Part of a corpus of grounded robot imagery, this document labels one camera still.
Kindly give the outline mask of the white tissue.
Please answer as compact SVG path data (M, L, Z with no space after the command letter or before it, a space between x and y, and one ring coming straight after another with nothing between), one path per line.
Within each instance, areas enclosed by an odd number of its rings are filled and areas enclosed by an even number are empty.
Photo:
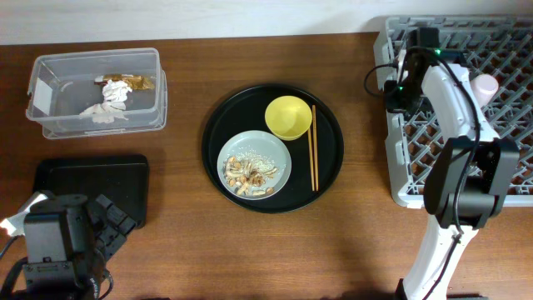
M127 120L125 109L123 102L103 102L88 107L80 116L91 116L94 123L113 123L116 119Z

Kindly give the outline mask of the grey tissue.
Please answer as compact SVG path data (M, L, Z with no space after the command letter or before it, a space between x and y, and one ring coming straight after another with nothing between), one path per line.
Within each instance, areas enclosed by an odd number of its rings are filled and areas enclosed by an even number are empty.
M120 102L127 100L127 94L132 89L124 81L108 80L107 84L102 88L102 95L105 102Z

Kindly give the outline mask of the yellow bowl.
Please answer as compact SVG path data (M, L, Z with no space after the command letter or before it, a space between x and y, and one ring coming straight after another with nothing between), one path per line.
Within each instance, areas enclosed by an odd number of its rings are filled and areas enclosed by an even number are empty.
M277 97L266 108L265 122L275 136L284 141L293 141L310 128L311 108L295 96Z

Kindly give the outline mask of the gold snack wrapper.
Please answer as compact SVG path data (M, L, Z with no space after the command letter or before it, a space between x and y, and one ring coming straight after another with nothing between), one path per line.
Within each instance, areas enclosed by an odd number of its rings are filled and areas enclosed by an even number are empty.
M108 81L124 82L132 90L152 90L155 88L155 84L149 77L143 77L141 75L106 74L94 79L94 83L97 85L105 85Z

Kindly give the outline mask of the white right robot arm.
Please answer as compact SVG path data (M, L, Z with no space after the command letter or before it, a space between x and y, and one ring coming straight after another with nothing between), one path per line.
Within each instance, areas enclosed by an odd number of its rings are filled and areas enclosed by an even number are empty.
M519 148L486 121L463 53L442 50L438 29L411 31L394 65L397 79L384 87L386 110L413 117L428 101L445 143L425 180L426 233L395 297L444 299L466 246L503 208Z

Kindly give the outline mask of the pink cup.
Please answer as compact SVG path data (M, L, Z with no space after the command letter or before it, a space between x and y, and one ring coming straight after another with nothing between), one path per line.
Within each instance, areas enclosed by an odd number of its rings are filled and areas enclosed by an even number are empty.
M487 105L498 89L499 83L489 74L481 74L471 80L471 90L480 107Z

